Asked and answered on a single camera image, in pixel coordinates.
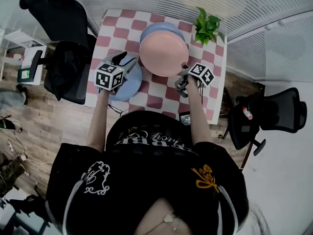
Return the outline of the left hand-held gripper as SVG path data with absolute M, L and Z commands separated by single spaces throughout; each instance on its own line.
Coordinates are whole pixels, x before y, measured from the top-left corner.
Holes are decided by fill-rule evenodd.
M 137 65 L 138 56 L 127 56 L 127 52 L 105 59 L 100 62 L 94 72 L 94 85 L 106 91 L 118 91 L 126 81 L 125 76 Z

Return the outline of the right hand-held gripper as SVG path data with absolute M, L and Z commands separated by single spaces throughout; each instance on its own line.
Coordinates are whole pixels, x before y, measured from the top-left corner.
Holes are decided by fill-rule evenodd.
M 185 91 L 189 75 L 199 81 L 201 88 L 208 88 L 214 79 L 214 75 L 209 67 L 200 63 L 196 63 L 192 67 L 188 66 L 187 63 L 182 63 L 181 67 L 182 71 L 178 74 L 180 78 L 175 82 L 175 87 L 182 97 L 188 97 Z

